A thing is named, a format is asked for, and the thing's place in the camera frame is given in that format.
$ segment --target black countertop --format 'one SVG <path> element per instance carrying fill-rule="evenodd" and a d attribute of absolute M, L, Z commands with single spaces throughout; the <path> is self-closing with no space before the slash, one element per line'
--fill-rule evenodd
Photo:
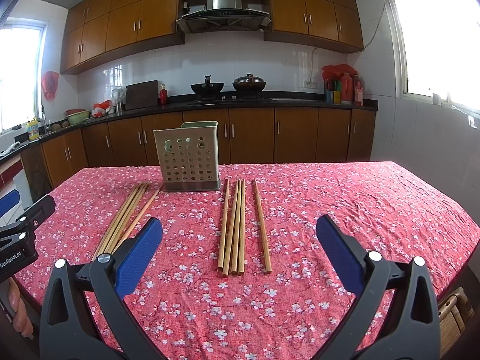
<path fill-rule="evenodd" d="M 289 96 L 294 97 L 296 93 L 288 92 Z M 305 97 L 304 93 L 299 93 L 298 97 Z M 338 108 L 338 109 L 363 109 L 367 111 L 377 112 L 378 102 L 376 100 L 364 99 L 363 105 L 352 104 L 327 104 L 324 100 L 306 99 L 306 98 L 272 98 L 272 99 L 256 99 L 256 100 L 218 100 L 212 102 L 199 102 L 192 96 L 175 96 L 172 102 L 166 105 L 159 105 L 156 107 L 140 108 L 130 111 L 121 111 L 116 114 L 105 115 L 85 122 L 62 128 L 59 131 L 51 132 L 40 136 L 40 138 L 27 141 L 21 146 L 0 158 L 0 164 L 9 160 L 12 157 L 20 154 L 27 147 L 37 145 L 47 140 L 59 137 L 69 131 L 76 130 L 87 126 L 93 126 L 99 123 L 111 122 L 114 120 L 129 119 L 131 117 L 139 117 L 146 115 L 164 114 L 168 112 L 182 112 L 194 111 L 203 109 L 219 109 L 219 108 L 266 108 L 266 107 L 317 107 L 317 108 Z"/>

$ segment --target perforated plastic basket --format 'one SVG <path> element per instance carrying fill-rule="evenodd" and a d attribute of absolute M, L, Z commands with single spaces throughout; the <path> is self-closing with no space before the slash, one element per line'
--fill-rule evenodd
<path fill-rule="evenodd" d="M 181 128 L 153 130 L 164 190 L 217 191 L 217 122 L 188 122 Z"/>

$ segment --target tiled backsplash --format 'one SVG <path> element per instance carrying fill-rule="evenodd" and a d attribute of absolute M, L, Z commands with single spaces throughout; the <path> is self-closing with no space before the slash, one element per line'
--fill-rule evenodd
<path fill-rule="evenodd" d="M 306 89 L 303 82 L 310 77 L 313 49 L 264 42 L 261 31 L 188 34 L 185 44 L 131 55 L 81 73 L 78 102 L 89 109 L 110 98 L 115 80 L 121 86 L 158 80 L 169 95 L 185 95 L 193 93 L 190 85 L 203 83 L 205 75 L 211 75 L 212 82 L 225 83 L 224 91 L 232 91 L 234 79 L 246 73 L 263 78 L 266 90 L 323 93 L 322 67 L 346 63 L 347 56 L 315 50 L 312 81 L 318 82 L 318 89 Z"/>

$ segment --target floral tablecloth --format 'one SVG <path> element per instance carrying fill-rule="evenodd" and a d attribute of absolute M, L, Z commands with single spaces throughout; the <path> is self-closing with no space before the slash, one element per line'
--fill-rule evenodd
<path fill-rule="evenodd" d="M 220 166 L 220 176 L 248 181 L 243 276 L 224 278 L 216 269 L 223 192 L 161 192 L 141 222 L 159 218 L 164 237 L 125 302 L 171 359 L 309 359 L 354 300 L 315 237 L 320 215 L 387 259 L 423 256 L 437 295 L 480 238 L 460 205 L 392 162 L 231 165 Z M 253 179 L 262 188 L 271 274 L 263 272 Z M 56 188 L 56 211 L 37 230 L 39 259 L 17 274 L 24 287 L 41 302 L 56 259 L 89 262 L 128 193 L 147 180 L 140 210 L 162 185 L 159 167 L 83 169 Z M 374 340 L 390 299 L 364 345 Z M 89 303 L 105 341 L 116 346 L 92 294 Z"/>

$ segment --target stainless steel range hood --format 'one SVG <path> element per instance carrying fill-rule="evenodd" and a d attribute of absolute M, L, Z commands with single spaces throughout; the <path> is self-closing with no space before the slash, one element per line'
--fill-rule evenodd
<path fill-rule="evenodd" d="M 267 12 L 242 9 L 242 0 L 207 0 L 206 9 L 177 20 L 184 33 L 263 30 L 272 21 Z"/>

